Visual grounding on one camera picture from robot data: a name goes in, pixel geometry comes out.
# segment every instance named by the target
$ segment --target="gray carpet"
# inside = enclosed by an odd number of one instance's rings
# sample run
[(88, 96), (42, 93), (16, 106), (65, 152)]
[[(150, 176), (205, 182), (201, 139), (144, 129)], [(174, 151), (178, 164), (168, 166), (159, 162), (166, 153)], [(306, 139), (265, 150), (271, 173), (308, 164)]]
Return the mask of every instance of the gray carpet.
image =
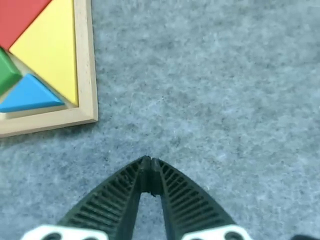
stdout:
[[(253, 239), (320, 237), (316, 3), (94, 0), (100, 120), (0, 140), (0, 239), (56, 223), (143, 155)], [(142, 196), (133, 239), (166, 239), (159, 199)]]

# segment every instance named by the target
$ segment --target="screw hole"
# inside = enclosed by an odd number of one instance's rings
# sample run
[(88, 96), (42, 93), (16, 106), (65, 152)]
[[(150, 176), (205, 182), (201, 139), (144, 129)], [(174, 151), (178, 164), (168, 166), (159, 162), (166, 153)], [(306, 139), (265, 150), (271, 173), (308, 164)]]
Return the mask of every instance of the screw hole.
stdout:
[(225, 240), (244, 240), (244, 238), (237, 232), (231, 231), (228, 232), (225, 236), (224, 236)]
[(54, 233), (50, 233), (47, 236), (45, 236), (44, 238), (42, 238), (42, 240), (61, 240), (61, 234), (54, 232)]

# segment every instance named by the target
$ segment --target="puzzle piece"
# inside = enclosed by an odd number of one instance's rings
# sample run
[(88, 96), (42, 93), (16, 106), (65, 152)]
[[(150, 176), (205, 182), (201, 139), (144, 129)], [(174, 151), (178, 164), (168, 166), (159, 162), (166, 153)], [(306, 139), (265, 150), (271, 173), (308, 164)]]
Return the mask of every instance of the puzzle piece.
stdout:
[(0, 96), (13, 87), (22, 75), (6, 52), (0, 48)]
[(73, 0), (52, 0), (10, 52), (74, 105), (78, 105)]
[(0, 113), (62, 106), (64, 103), (32, 74), (27, 74), (0, 104)]
[(8, 51), (50, 1), (0, 0), (0, 47)]

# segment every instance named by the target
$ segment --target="red triangle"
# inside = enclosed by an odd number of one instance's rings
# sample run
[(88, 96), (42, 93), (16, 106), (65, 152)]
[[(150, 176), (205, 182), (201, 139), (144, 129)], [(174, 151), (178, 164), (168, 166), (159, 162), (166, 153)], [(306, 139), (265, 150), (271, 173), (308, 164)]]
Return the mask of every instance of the red triangle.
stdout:
[(0, 0), (0, 47), (9, 51), (51, 0)]

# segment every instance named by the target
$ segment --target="green piece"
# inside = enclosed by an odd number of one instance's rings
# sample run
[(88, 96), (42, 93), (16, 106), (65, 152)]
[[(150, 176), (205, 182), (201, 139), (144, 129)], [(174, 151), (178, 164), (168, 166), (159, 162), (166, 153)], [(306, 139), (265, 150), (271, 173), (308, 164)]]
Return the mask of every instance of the green piece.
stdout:
[(22, 75), (8, 54), (0, 47), (0, 96), (13, 87)]

